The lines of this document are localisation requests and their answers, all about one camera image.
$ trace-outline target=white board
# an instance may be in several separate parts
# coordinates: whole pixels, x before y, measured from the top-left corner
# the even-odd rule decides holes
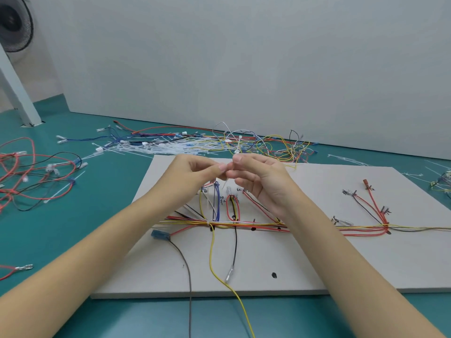
[[[451,0],[32,5],[71,111],[451,159]]]
[[[172,159],[172,156],[154,157],[135,199],[155,184]],[[391,167],[299,164],[296,170],[289,170],[294,181],[329,217],[336,216],[356,225],[375,225],[368,213],[350,196],[342,193],[342,189],[357,190],[360,196],[369,199],[362,182],[368,179],[375,188],[374,196],[378,204],[391,209],[388,218],[391,223],[413,227],[450,226],[451,211]],[[256,218],[257,221],[264,221],[265,217],[242,194],[238,194],[238,198],[242,220]],[[198,198],[194,198],[192,206],[199,209]],[[224,216],[224,211],[222,208],[221,216]],[[188,275],[181,256],[167,242],[153,239],[151,231],[139,240],[121,267],[92,297],[188,295]],[[233,259],[234,230],[216,229],[215,233],[213,269],[225,278]],[[451,290],[451,233],[392,232],[381,237],[349,240],[401,292]],[[183,231],[173,236],[173,242],[189,264],[193,296],[233,296],[210,272],[211,232],[208,228]],[[276,273],[277,278],[273,278],[272,273]],[[327,292],[295,239],[286,233],[238,230],[235,270],[229,283],[243,296]]]

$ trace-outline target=hand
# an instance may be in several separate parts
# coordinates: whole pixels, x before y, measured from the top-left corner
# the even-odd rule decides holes
[[[226,180],[226,164],[204,156],[179,154],[151,188],[154,199],[163,199],[168,211],[188,203],[207,181]]]
[[[235,154],[226,176],[252,193],[271,213],[285,220],[303,193],[278,160],[259,154]]]

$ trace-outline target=white pole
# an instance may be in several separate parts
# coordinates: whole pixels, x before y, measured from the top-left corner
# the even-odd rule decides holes
[[[34,127],[42,123],[30,97],[14,71],[3,47],[0,45],[0,86],[15,109],[19,111],[23,124]]]

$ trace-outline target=wall fan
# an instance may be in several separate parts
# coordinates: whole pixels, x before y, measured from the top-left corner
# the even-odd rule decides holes
[[[24,56],[33,35],[33,19],[25,0],[0,0],[0,44],[12,62]]]

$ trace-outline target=fingernail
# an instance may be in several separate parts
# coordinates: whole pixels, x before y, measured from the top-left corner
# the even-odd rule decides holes
[[[221,172],[225,172],[227,170],[226,164],[219,164],[218,167]]]
[[[241,161],[241,158],[242,158],[241,154],[235,154],[235,155],[233,156],[232,160],[233,160],[234,162],[240,162],[240,161]]]

